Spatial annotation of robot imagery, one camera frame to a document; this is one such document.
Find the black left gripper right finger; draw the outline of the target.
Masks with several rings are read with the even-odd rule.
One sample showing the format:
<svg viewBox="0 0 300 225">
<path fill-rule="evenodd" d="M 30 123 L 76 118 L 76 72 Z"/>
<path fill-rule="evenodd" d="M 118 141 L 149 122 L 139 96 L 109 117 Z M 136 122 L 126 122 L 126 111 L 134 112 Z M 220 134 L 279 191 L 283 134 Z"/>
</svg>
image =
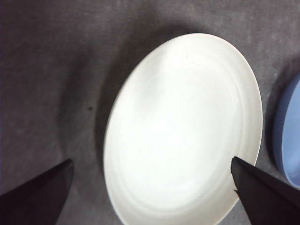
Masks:
<svg viewBox="0 0 300 225">
<path fill-rule="evenodd" d="M 231 174 L 253 225 L 298 225 L 300 191 L 247 163 L 232 158 Z"/>
</svg>

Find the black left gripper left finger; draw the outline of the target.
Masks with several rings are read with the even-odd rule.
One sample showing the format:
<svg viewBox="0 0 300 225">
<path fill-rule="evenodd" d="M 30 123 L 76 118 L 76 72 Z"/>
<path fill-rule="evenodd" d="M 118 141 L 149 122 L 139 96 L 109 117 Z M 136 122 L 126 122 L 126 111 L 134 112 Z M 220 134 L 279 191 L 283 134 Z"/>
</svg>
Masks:
<svg viewBox="0 0 300 225">
<path fill-rule="evenodd" d="M 2 225 L 54 225 L 68 198 L 74 163 L 67 159 L 0 196 Z"/>
</svg>

